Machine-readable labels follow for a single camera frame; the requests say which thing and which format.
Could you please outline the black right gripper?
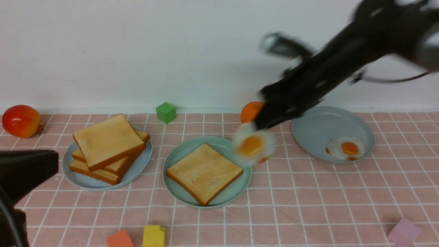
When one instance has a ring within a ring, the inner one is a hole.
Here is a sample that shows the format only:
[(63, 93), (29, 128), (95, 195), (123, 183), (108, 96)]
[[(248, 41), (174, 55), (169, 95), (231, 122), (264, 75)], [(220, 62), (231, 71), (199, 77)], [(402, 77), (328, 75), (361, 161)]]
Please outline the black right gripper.
[(342, 58), (340, 55), (301, 57), (301, 62), (285, 70), (278, 82), (261, 89), (264, 106), (254, 119), (256, 130), (266, 130), (301, 117), (305, 111), (319, 104), (341, 83), (327, 70), (340, 65)]

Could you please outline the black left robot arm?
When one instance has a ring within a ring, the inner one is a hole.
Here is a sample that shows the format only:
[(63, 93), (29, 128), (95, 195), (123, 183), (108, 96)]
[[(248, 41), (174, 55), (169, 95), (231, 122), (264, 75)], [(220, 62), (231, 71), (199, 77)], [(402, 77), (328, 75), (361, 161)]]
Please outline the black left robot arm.
[(0, 242), (2, 247), (29, 247), (26, 213), (16, 205), (59, 171), (54, 150), (0, 152)]

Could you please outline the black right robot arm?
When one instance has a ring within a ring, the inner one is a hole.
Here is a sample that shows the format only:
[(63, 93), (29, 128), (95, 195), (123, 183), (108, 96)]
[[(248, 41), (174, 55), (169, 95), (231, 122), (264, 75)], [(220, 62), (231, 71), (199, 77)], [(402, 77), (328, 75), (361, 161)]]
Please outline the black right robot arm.
[(428, 0), (401, 5), (395, 0), (362, 0), (351, 22), (320, 51), (280, 32), (262, 38), (264, 52), (301, 62), (260, 90), (264, 105), (253, 125), (257, 131), (301, 117), (350, 77), (364, 79), (364, 66), (395, 54), (438, 72), (438, 9)]

